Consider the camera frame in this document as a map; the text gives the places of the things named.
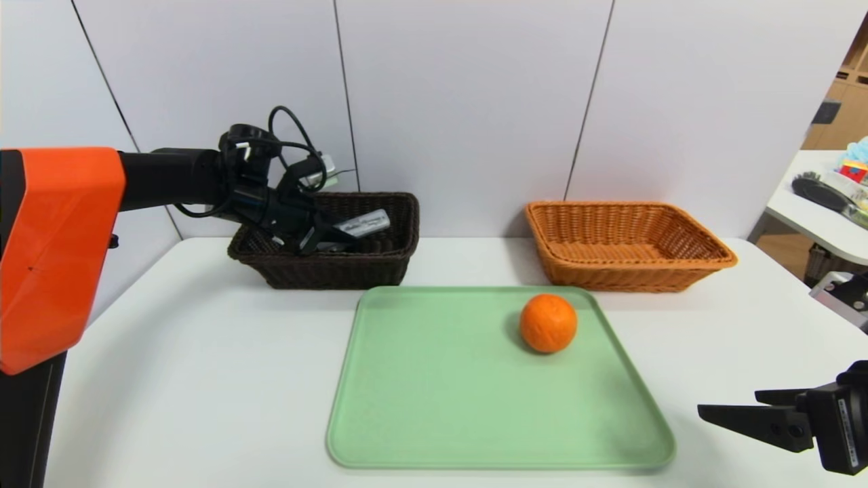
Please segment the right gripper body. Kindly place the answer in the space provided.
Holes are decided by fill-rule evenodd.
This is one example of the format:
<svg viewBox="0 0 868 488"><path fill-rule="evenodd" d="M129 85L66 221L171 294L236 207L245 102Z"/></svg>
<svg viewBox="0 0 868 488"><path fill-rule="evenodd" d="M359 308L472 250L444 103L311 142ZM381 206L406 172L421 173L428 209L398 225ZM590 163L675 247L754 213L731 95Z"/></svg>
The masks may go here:
<svg viewBox="0 0 868 488"><path fill-rule="evenodd" d="M825 470L854 476L867 464L867 361L806 393L812 435Z"/></svg>

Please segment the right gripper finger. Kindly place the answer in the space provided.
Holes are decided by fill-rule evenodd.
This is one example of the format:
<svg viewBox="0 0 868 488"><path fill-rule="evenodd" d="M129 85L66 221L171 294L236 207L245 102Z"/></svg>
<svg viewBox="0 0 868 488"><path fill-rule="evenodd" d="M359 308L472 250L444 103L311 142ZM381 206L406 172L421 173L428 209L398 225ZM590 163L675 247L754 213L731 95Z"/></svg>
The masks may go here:
<svg viewBox="0 0 868 488"><path fill-rule="evenodd" d="M799 405L807 389L782 389L755 391L757 402L764 405Z"/></svg>
<svg viewBox="0 0 868 488"><path fill-rule="evenodd" d="M707 423L790 452L814 448L808 417L795 407L742 407L698 405L698 416Z"/></svg>

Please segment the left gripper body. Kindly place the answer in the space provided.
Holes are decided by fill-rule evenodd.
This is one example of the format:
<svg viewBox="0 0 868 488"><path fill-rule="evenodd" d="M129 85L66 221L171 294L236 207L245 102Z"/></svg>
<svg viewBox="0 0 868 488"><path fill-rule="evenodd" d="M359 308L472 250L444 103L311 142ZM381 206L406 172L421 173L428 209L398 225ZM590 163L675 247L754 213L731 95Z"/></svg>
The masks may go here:
<svg viewBox="0 0 868 488"><path fill-rule="evenodd" d="M261 218L261 228L285 247L294 244L297 254L313 253L313 236L320 208L312 195L297 190L267 191L267 206Z"/></svg>

